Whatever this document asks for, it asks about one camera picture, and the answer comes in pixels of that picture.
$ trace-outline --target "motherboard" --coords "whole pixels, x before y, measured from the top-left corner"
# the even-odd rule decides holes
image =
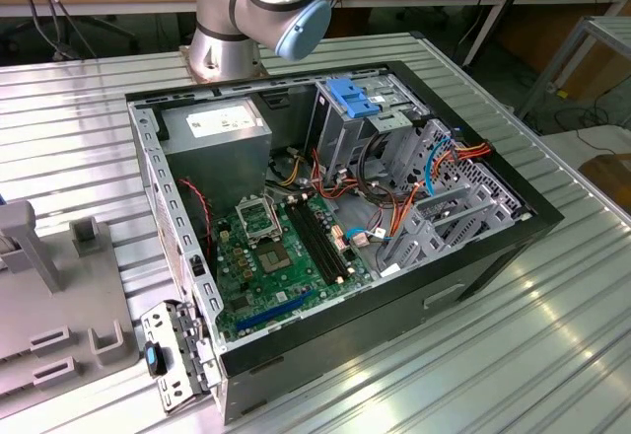
[[[322,197],[292,203],[267,203],[268,215],[257,202],[254,209],[219,219],[217,286],[224,312],[217,325],[226,340],[254,331],[335,299],[373,281],[367,266],[344,238]],[[251,232],[272,229],[281,235],[252,243]]]

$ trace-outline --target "blue pcie slot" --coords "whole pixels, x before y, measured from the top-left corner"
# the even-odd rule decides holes
[[[307,291],[305,294],[300,295],[296,299],[287,301],[286,303],[280,304],[276,306],[275,308],[268,309],[267,311],[257,314],[256,316],[252,316],[251,318],[247,318],[247,319],[244,319],[243,321],[239,321],[237,323],[237,330],[246,330],[247,328],[258,326],[259,324],[271,321],[277,316],[281,316],[291,311],[295,311],[296,309],[300,308],[303,304],[305,304],[305,301],[307,301],[307,298],[309,298],[313,293],[314,293],[313,290]]]

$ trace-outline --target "green circuit board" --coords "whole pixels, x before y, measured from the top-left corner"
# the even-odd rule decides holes
[[[312,197],[307,205],[321,219],[322,230],[330,233],[335,222],[322,198]],[[217,325],[227,341],[276,324],[296,311],[313,308],[372,282],[367,267],[352,251],[340,253],[344,264],[352,268],[345,280],[341,284],[327,284],[294,228],[286,204],[276,204],[274,209],[283,229],[278,242],[261,240],[250,247],[236,211],[213,222],[216,228],[230,228],[227,239],[225,235],[223,240],[218,239],[217,252],[217,286],[224,301],[224,311],[217,318]],[[300,308],[247,329],[238,329],[239,322],[298,300],[301,300]]]

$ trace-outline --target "aluminum work table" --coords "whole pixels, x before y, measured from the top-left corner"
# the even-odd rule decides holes
[[[144,361],[0,421],[0,432],[620,432],[631,425],[629,218],[432,44],[323,42],[272,74],[403,60],[563,212],[482,293],[223,427],[212,399],[166,418]],[[123,94],[192,81],[178,53],[0,69],[0,193],[38,232],[111,226],[129,310],[176,297],[143,194]]]

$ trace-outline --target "ram slot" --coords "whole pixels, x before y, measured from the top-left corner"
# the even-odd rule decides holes
[[[320,275],[328,285],[346,276],[346,266],[306,203],[290,205],[287,214]]]

